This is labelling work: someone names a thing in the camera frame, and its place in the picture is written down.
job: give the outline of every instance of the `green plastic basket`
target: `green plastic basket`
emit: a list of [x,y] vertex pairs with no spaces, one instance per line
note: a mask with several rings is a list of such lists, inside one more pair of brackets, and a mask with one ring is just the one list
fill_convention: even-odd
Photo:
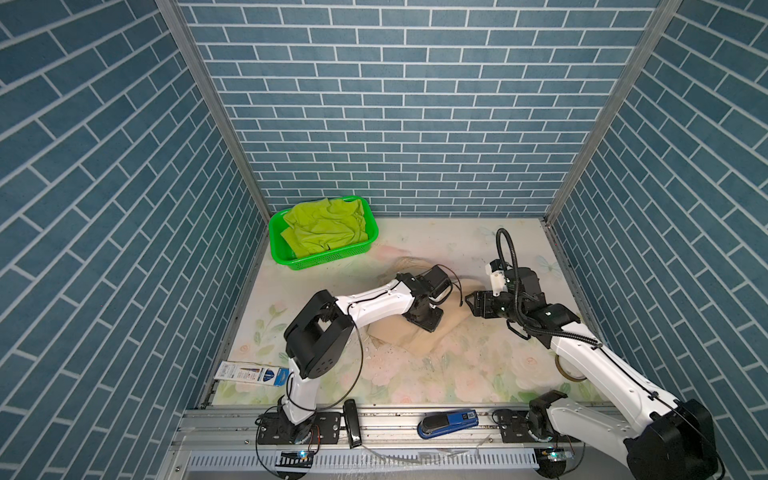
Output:
[[347,245],[346,247],[339,247],[327,252],[315,253],[304,258],[296,258],[293,249],[288,246],[288,243],[283,239],[283,236],[280,235],[283,230],[288,228],[288,223],[286,223],[283,217],[290,212],[289,208],[274,214],[270,219],[270,246],[272,248],[272,258],[280,265],[288,266],[291,270],[301,270],[310,268],[311,266],[320,265],[321,263],[341,260],[342,258],[351,257],[352,255],[360,255],[361,253],[370,250],[371,243],[373,243],[379,236],[379,226],[376,225],[376,220],[373,219],[371,207],[368,205],[365,198],[354,195],[342,197],[342,200],[346,202],[360,200],[360,203],[362,204],[362,215],[366,219],[366,233],[368,234],[368,240],[361,243],[354,243],[353,245]]

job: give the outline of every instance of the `aluminum frame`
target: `aluminum frame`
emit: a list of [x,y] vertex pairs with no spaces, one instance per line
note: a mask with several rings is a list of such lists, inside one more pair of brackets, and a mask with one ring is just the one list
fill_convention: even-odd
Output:
[[[605,402],[584,405],[606,415],[621,418],[621,414],[615,407]],[[414,427],[424,415],[467,408],[477,411],[478,426],[428,441],[419,438],[416,433]],[[501,408],[528,410],[528,404],[360,406],[358,416],[363,444],[373,450],[478,449],[478,452],[481,450],[493,452],[510,448],[541,449],[555,446],[552,442],[504,443],[498,426],[492,420],[493,411]],[[265,408],[253,407],[186,410],[157,474],[158,480],[181,480],[193,452],[252,451],[257,431],[254,423],[258,415],[265,411]],[[582,446],[583,443],[573,442],[573,445]],[[323,450],[348,448],[346,431],[342,423],[339,443],[323,445]],[[286,446],[259,445],[260,451],[271,452],[276,449],[286,449]]]

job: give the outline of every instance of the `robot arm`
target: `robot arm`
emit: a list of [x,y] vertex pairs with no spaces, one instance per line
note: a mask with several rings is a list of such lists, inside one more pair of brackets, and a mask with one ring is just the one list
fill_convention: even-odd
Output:
[[[504,235],[512,256],[503,259]],[[557,434],[582,440],[626,465],[638,480],[704,480],[717,471],[711,414],[698,401],[679,401],[604,346],[561,304],[547,303],[532,270],[517,266],[508,233],[497,233],[500,259],[487,267],[492,290],[467,296],[475,316],[507,319],[569,361],[606,396],[624,419],[580,406],[551,391],[530,403],[528,427],[539,439]]]
[[354,328],[402,314],[434,332],[442,318],[437,305],[452,288],[448,275],[434,266],[421,275],[399,273],[386,285],[356,295],[334,297],[328,290],[315,293],[283,334],[290,374],[282,413],[294,425],[312,416],[319,378],[339,361]]

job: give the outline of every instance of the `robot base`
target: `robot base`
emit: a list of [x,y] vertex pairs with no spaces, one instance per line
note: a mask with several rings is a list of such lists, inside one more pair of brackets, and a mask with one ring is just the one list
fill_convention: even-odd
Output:
[[334,412],[318,412],[299,425],[294,425],[283,413],[267,413],[261,419],[261,428],[257,441],[259,445],[298,445],[309,443],[310,431],[313,444],[317,445],[317,433],[313,425],[320,428],[320,444],[335,445],[339,443],[341,429],[341,414]]
[[493,412],[494,422],[504,443],[529,443],[539,440],[531,435],[527,420],[528,410],[499,409]]

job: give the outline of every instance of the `green cloth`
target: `green cloth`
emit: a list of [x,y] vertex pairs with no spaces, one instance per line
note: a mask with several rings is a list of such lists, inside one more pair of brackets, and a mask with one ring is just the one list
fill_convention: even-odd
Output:
[[368,240],[362,203],[357,199],[305,202],[292,208],[283,219],[288,228],[281,235],[296,258]]

